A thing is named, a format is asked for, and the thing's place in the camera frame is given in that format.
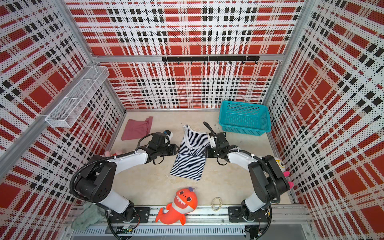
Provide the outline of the maroon tank top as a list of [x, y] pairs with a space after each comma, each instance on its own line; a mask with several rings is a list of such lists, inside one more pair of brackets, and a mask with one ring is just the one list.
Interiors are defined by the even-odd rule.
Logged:
[[121, 140], [135, 140], [145, 137], [151, 132], [152, 123], [153, 117], [148, 117], [144, 121], [129, 119], [123, 131]]

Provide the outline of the striped black white tank top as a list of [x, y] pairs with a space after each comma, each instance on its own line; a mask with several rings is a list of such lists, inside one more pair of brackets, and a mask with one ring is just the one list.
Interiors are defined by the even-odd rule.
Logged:
[[199, 181], [206, 163], [206, 148], [210, 147], [209, 135], [184, 125], [184, 136], [170, 175]]

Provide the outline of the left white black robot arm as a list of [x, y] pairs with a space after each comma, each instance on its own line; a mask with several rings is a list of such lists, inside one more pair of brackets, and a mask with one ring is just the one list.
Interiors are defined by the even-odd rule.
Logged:
[[148, 144], [128, 153], [110, 157], [93, 156], [89, 162], [73, 174], [70, 193], [77, 199], [97, 205], [107, 211], [107, 217], [117, 222], [131, 222], [139, 217], [134, 204], [113, 190], [115, 175], [130, 168], [154, 162], [158, 157], [177, 155], [179, 146], [171, 143], [169, 130], [147, 135]]

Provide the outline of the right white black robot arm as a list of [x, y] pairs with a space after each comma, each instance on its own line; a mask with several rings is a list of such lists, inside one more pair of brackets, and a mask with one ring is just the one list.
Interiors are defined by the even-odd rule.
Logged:
[[290, 175], [284, 163], [271, 155], [257, 157], [252, 153], [230, 145], [225, 132], [215, 133], [212, 127], [203, 122], [210, 131], [210, 147], [206, 148], [208, 158], [220, 159], [226, 163], [236, 164], [248, 171], [251, 177], [254, 192], [242, 201], [239, 210], [231, 214], [230, 220], [238, 219], [241, 222], [254, 222], [256, 219], [270, 220], [272, 218], [272, 204], [281, 202], [282, 194], [293, 188], [293, 182], [288, 181]]

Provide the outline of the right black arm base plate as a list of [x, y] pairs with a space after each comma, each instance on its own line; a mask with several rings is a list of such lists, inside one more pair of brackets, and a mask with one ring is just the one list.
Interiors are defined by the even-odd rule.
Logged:
[[244, 206], [233, 206], [228, 207], [228, 214], [231, 223], [267, 223], [269, 221], [268, 211], [262, 209], [252, 213]]

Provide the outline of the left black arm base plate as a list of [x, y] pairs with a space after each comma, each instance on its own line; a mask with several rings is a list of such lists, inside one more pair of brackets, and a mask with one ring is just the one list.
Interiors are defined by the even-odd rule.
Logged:
[[150, 216], [149, 207], [128, 207], [123, 213], [119, 214], [115, 211], [108, 213], [112, 224], [137, 224], [147, 223]]

